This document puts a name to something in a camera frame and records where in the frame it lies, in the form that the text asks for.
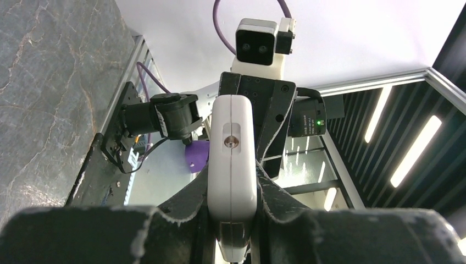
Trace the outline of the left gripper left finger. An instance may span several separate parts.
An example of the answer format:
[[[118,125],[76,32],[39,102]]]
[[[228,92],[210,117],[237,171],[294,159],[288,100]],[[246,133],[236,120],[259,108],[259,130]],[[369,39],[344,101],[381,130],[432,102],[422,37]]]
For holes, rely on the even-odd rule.
[[[182,228],[209,233],[207,181],[205,166],[192,182],[158,206],[157,227],[161,233],[181,232]]]

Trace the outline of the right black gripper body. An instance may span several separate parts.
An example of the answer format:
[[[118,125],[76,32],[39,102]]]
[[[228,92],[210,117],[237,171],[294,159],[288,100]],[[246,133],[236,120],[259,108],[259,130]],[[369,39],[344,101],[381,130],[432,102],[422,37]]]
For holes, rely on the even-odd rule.
[[[256,160],[269,178],[278,177],[296,98],[296,84],[223,72],[219,95],[242,95],[250,100]]]

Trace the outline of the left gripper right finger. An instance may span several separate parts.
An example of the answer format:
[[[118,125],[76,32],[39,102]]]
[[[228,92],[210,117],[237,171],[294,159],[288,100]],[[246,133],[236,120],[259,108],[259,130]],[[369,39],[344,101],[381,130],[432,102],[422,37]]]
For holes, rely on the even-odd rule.
[[[275,223],[291,223],[310,208],[296,200],[271,180],[263,166],[256,162],[257,179],[265,215]]]

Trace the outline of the white remote control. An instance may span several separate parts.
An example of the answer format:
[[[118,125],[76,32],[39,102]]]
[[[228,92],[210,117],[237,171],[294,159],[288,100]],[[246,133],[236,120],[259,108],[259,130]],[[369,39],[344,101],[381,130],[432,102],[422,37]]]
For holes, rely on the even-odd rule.
[[[252,105],[242,95],[222,95],[212,111],[207,204],[226,262],[246,255],[257,211]]]

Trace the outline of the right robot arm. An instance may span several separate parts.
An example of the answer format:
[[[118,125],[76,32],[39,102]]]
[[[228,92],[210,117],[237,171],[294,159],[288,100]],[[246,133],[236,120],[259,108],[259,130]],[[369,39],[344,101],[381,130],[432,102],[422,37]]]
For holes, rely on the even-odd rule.
[[[326,101],[315,89],[290,81],[224,72],[214,86],[214,96],[241,95],[252,104],[256,159],[277,156],[287,137],[323,135],[327,119]],[[162,140],[181,140],[192,146],[191,133],[200,127],[201,97],[193,93],[161,93],[144,103],[123,105],[120,123],[129,138],[159,132]]]

